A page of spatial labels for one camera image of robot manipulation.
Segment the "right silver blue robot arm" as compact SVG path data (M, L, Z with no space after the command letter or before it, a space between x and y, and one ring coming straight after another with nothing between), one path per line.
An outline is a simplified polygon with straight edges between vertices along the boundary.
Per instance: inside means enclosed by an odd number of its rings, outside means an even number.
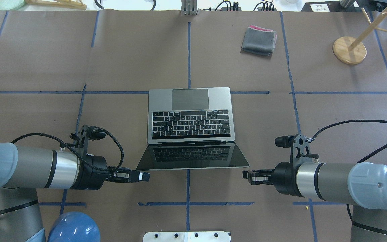
M281 194L353 205L352 242L387 242L387 165L292 164L243 171L252 185L273 185Z

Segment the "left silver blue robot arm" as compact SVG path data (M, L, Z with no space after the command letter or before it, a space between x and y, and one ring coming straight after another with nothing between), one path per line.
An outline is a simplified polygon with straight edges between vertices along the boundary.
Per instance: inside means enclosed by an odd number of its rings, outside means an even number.
M128 168L99 171L68 152L0 143L0 242L44 242L36 190L98 190L105 181L149 181L150 174Z

